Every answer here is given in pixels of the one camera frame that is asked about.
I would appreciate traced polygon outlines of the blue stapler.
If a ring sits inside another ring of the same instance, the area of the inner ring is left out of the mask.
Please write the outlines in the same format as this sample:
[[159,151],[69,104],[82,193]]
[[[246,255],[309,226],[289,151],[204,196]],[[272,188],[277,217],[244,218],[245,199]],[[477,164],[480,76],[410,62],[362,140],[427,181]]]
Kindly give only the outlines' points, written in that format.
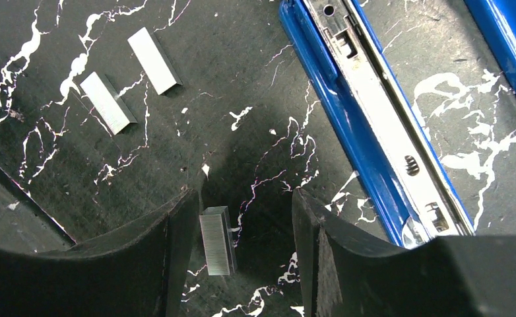
[[516,1],[283,1],[389,242],[516,235]]

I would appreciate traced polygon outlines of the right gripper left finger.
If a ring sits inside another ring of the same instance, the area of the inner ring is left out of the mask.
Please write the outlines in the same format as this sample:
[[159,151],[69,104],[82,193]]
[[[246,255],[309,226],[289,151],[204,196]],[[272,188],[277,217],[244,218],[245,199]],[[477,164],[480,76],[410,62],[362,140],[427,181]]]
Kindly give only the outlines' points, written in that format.
[[188,189],[67,250],[0,248],[0,316],[177,316],[198,214]]

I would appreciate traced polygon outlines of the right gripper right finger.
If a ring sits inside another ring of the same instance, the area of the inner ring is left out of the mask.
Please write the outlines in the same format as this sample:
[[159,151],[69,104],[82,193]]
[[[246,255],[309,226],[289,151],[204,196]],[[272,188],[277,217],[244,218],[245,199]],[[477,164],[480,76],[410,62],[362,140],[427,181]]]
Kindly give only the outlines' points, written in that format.
[[516,236],[441,236],[408,250],[305,190],[292,223],[306,316],[516,316]]

